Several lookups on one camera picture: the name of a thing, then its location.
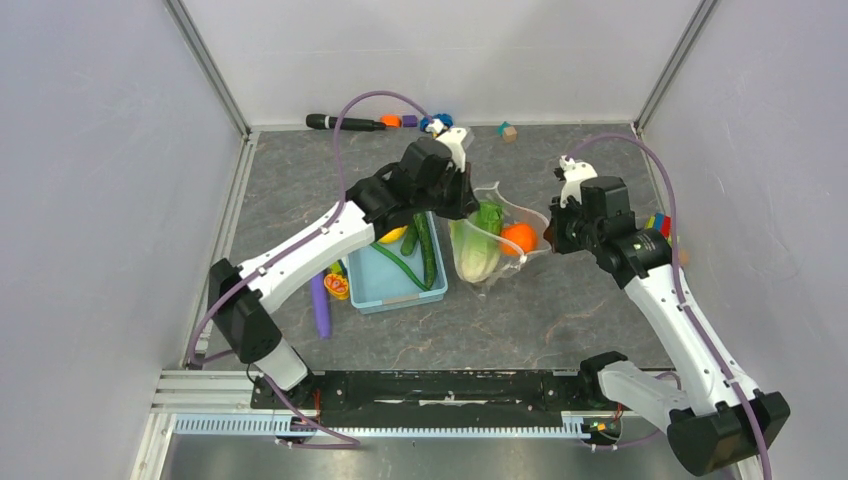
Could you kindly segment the orange toy fruit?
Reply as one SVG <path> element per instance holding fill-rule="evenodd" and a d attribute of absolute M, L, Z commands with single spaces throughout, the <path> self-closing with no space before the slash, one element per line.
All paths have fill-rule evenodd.
<path fill-rule="evenodd" d="M 515 223 L 504 227 L 500 237 L 517 245 L 524 254 L 532 252 L 538 246 L 538 235 L 527 223 Z"/>

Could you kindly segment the clear dotted zip top bag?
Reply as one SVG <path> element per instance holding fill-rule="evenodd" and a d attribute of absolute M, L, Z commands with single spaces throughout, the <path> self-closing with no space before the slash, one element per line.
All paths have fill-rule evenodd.
<path fill-rule="evenodd" d="M 480 208 L 448 223 L 453 262 L 459 278 L 479 290 L 519 272 L 550 251 L 543 239 L 548 219 L 503 197 L 499 184 L 473 189 Z"/>

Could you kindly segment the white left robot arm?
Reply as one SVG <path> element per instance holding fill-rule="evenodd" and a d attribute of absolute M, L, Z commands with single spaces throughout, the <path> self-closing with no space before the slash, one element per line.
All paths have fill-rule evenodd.
<path fill-rule="evenodd" d="M 241 363 L 253 364 L 290 407 L 306 405 L 314 381 L 271 318 L 303 284 L 331 263 L 367 247 L 415 215 L 460 220 L 479 208 L 471 186 L 467 128 L 412 142 L 401 159 L 357 181 L 323 217 L 270 251 L 239 266 L 210 269 L 210 317 Z"/>

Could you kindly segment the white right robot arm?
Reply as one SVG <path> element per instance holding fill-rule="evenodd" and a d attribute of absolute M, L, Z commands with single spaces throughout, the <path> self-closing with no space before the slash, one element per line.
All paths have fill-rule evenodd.
<path fill-rule="evenodd" d="M 580 364 L 580 400 L 620 403 L 665 434 L 690 474 L 703 476 L 767 452 L 790 416 L 779 392 L 765 393 L 732 358 L 674 265 L 668 239 L 640 229 L 619 177 L 565 182 L 544 237 L 556 253 L 591 253 L 638 307 L 672 360 L 680 387 L 646 373 L 618 352 Z"/>

